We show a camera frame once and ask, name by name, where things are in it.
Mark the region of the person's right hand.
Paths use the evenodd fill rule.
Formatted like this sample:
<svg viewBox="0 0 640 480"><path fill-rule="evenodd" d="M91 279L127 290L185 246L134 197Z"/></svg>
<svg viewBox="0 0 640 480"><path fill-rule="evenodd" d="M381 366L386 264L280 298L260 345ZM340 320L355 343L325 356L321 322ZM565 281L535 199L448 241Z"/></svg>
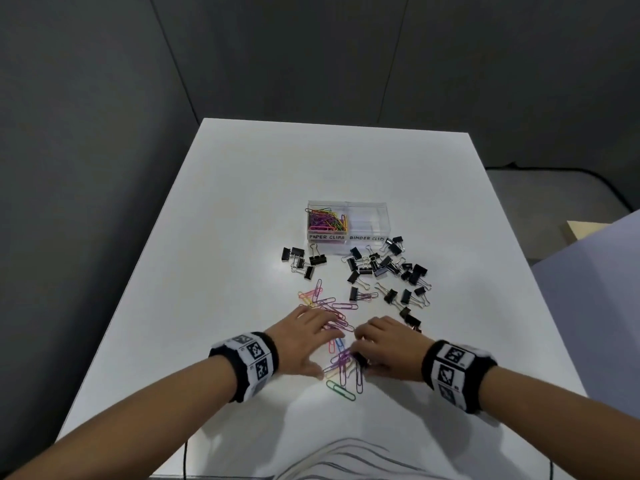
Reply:
<svg viewBox="0 0 640 480"><path fill-rule="evenodd" d="M424 382L422 363L435 340L389 317L373 317L355 329L352 354L368 362L370 376Z"/></svg>

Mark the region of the person's left hand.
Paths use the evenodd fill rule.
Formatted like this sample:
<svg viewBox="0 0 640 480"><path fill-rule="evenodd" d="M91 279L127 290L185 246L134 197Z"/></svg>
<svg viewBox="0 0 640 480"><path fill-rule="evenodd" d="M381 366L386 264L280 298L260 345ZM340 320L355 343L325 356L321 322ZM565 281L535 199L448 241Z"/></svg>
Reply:
<svg viewBox="0 0 640 480"><path fill-rule="evenodd" d="M345 334L341 329L327 327L335 318L331 312L300 305L269 327L265 333L273 339L279 354L278 373L301 376L303 357L310 358L331 340L343 339Z"/></svg>

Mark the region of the person's left forearm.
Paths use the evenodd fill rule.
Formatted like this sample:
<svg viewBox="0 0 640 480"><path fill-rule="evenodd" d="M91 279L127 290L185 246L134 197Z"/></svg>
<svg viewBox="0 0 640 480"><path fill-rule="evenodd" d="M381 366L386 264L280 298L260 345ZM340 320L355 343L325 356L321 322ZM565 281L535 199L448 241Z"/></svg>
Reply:
<svg viewBox="0 0 640 480"><path fill-rule="evenodd" d="M236 393L217 355L114 404L6 480L146 480Z"/></svg>

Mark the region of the person's right forearm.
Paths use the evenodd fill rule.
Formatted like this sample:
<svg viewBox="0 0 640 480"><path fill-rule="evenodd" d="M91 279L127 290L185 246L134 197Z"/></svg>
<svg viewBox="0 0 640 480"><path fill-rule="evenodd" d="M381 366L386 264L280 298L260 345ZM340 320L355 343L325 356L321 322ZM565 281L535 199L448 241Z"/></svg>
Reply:
<svg viewBox="0 0 640 480"><path fill-rule="evenodd" d="M576 480L640 480L640 419L502 367L479 403Z"/></svg>

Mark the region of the scattered loose coloured paper clips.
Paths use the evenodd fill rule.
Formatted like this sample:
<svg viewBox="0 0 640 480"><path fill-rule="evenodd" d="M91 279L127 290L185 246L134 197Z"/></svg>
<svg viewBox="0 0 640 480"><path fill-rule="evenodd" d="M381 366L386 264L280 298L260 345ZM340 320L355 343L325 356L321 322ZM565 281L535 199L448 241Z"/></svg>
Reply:
<svg viewBox="0 0 640 480"><path fill-rule="evenodd" d="M363 309L359 304L359 288L352 287L351 295L336 296L327 290L322 278L312 278L313 286L309 290L298 292L300 302L309 308L318 308L336 315L327 327L341 329L343 339L331 340L324 346L324 386L333 394L350 404L364 393L363 374L357 370L356 362L349 354L354 340L357 312Z"/></svg>

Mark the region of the black wristband with marker tags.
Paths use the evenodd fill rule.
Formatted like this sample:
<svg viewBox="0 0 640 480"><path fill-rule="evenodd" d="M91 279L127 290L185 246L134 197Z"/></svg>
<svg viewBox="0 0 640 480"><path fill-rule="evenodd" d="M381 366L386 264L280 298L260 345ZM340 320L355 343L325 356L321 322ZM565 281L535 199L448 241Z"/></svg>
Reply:
<svg viewBox="0 0 640 480"><path fill-rule="evenodd" d="M244 403L254 397L272 379L279 368L276 345L265 332L246 332L219 342L210 348L209 357L222 356L236 377L231 403Z"/></svg>
<svg viewBox="0 0 640 480"><path fill-rule="evenodd" d="M479 389L497 361L483 350L437 340L424 355L420 372L436 394L467 414L482 411Z"/></svg>

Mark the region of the large cluster of black binder clips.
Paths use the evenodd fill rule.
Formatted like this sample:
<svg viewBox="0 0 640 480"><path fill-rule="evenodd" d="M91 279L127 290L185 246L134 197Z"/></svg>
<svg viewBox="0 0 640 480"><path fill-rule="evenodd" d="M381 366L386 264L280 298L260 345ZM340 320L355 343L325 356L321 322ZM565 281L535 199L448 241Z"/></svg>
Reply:
<svg viewBox="0 0 640 480"><path fill-rule="evenodd" d="M340 258L349 268L347 281L351 287L348 301L341 305L334 303L333 308L356 310L360 301L382 298L397 309L405 325L421 332L422 323L412 309L425 309L431 305L427 293L433 286L427 281L427 268L409 262L404 252L401 236L386 238L379 250L371 245L366 245L364 253L357 247L350 249Z"/></svg>

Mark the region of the striped shirt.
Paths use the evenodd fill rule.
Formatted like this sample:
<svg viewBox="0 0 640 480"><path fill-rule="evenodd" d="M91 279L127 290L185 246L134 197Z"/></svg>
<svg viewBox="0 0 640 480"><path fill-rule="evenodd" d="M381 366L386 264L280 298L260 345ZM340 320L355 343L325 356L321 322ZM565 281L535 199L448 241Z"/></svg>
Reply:
<svg viewBox="0 0 640 480"><path fill-rule="evenodd" d="M271 480L451 480L358 438L340 438L309 453Z"/></svg>

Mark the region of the small cluster of black binder clips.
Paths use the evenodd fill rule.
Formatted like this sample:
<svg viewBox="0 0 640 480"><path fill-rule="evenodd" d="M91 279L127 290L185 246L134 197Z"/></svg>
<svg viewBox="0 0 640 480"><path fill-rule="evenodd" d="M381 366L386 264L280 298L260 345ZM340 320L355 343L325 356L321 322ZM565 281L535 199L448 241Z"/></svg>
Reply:
<svg viewBox="0 0 640 480"><path fill-rule="evenodd" d="M311 280L316 268L327 263L327 257L320 253L318 244L312 242L308 250L297 247L283 248L281 261L290 265L292 273L302 275L305 280Z"/></svg>

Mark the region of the clear plastic two-compartment box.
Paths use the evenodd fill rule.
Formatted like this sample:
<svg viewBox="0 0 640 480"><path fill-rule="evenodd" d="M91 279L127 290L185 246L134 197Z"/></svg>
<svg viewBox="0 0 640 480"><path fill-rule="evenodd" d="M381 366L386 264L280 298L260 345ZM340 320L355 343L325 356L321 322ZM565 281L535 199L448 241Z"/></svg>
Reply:
<svg viewBox="0 0 640 480"><path fill-rule="evenodd" d="M351 201L309 201L307 207L320 209L330 207L347 215L347 233L306 231L309 242L318 244L379 243L390 236L390 222L386 203L364 203Z"/></svg>

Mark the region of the heap of boxed coloured paper clips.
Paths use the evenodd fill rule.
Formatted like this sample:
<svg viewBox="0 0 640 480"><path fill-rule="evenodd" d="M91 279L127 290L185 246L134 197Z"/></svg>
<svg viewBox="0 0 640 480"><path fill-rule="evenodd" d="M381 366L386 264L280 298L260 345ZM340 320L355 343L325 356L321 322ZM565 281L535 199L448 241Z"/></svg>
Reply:
<svg viewBox="0 0 640 480"><path fill-rule="evenodd" d="M315 209L308 207L307 230L310 232L347 233L348 217L330 207Z"/></svg>

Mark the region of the grey side table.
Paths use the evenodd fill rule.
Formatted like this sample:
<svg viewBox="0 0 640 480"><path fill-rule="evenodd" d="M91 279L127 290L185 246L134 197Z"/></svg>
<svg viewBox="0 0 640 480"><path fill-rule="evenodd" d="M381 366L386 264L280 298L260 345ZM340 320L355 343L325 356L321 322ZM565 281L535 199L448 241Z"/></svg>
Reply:
<svg viewBox="0 0 640 480"><path fill-rule="evenodd" d="M640 419L640 209L532 273L587 395Z"/></svg>

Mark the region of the beige wooden block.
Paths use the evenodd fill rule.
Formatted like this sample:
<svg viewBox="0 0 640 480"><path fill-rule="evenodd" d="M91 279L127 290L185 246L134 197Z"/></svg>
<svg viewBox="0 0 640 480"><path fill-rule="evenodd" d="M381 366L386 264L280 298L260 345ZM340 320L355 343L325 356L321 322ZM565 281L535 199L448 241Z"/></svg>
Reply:
<svg viewBox="0 0 640 480"><path fill-rule="evenodd" d="M567 221L563 225L563 234L567 245L580 241L606 227L609 223L594 223L585 221Z"/></svg>

